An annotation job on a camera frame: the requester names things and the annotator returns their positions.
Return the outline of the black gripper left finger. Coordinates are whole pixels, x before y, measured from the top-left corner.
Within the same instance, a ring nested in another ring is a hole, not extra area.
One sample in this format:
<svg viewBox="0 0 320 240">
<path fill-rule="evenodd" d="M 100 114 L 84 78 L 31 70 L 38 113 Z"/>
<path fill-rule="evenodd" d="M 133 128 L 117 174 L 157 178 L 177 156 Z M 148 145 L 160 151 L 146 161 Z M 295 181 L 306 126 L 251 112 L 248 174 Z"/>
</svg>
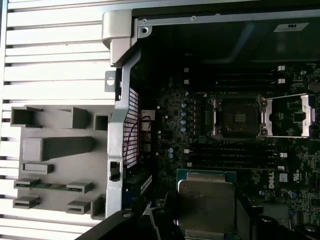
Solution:
<svg viewBox="0 0 320 240">
<path fill-rule="evenodd" d="M 80 235 L 78 240 L 184 240 L 177 217 L 177 194 L 168 192 L 163 207 L 143 214 L 120 210 Z"/>
</svg>

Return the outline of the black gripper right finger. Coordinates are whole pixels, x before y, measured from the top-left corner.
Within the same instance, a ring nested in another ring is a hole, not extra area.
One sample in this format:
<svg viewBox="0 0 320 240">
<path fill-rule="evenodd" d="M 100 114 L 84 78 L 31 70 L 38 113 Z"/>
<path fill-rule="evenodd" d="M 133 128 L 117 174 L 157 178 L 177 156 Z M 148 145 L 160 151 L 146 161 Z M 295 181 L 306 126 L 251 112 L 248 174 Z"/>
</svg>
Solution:
<svg viewBox="0 0 320 240">
<path fill-rule="evenodd" d="M 236 235 L 241 240 L 318 240 L 320 227 L 303 223 L 286 227 L 280 220 L 290 223 L 284 216 L 284 205 L 262 204 L 243 192 L 236 193 Z"/>
</svg>

